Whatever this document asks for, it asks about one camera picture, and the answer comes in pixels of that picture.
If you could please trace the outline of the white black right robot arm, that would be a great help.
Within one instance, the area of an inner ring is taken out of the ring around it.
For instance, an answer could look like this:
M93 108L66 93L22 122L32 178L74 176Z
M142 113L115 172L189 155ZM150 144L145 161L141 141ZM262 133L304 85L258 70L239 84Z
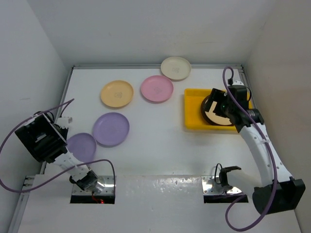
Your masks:
M306 186L302 179L295 179L281 162L274 149L264 119L258 109L248 106L247 88L230 86L230 94L212 89L205 111L215 104L213 112L228 118L248 145L259 170L260 180L245 174L238 166L221 168L219 185L235 186L252 198L255 209L262 214L269 205L268 214L294 210L301 200Z

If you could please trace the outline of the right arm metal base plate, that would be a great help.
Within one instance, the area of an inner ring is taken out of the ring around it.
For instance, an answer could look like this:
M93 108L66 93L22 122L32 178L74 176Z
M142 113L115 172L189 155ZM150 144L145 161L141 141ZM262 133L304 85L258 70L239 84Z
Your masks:
M202 188L204 195L243 195L243 192L236 187L222 187L218 176L202 176Z

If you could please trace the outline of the purple plate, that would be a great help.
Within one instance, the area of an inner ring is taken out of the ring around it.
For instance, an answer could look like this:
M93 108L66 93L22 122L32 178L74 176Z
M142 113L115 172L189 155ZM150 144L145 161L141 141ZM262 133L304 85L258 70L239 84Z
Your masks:
M92 134L99 144L113 147L127 138L129 130L130 124L124 115L110 112L100 116L95 121Z
M67 148L77 160L85 163L94 160L97 144L91 134L78 133L67 140Z

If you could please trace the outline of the metal rimmed plate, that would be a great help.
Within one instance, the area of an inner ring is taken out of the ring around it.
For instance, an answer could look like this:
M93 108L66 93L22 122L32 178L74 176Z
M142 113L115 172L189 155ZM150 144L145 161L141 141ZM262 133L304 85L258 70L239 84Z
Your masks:
M205 111L205 105L209 96L205 97L200 106L200 111L203 119L210 125L214 126L233 126L228 118L216 115L213 111L217 105L217 102L213 102L209 111Z

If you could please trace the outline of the cream white plate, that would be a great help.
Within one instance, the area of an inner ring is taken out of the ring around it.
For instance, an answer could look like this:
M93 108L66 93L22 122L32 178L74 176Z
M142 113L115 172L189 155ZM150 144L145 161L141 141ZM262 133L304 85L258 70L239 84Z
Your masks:
M161 63L160 70L167 78L180 81L190 75L191 64L182 57L168 57Z

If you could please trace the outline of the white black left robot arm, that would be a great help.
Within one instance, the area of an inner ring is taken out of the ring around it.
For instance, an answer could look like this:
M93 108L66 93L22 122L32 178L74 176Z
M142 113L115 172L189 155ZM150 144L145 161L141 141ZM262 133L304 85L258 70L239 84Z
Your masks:
M243 84L232 83L226 89L225 92L212 89L208 100L203 103L204 111L209 110L215 101L217 104L213 112L217 116L228 118L237 132L243 133L253 128L265 139L263 130L260 129L264 124L261 114L257 109L249 108L248 88ZM69 150L68 128L56 123L46 112L39 112L20 123L14 133L38 162L58 165L70 174L70 182L84 191L101 192L99 177L88 167L90 163L78 160Z

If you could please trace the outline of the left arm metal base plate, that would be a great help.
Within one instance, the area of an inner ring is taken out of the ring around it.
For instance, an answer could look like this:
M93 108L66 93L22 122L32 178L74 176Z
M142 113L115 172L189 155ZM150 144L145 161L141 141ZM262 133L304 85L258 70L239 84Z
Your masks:
M99 176L94 190L82 190L77 185L73 185L72 196L113 196L114 194L114 178L113 176Z

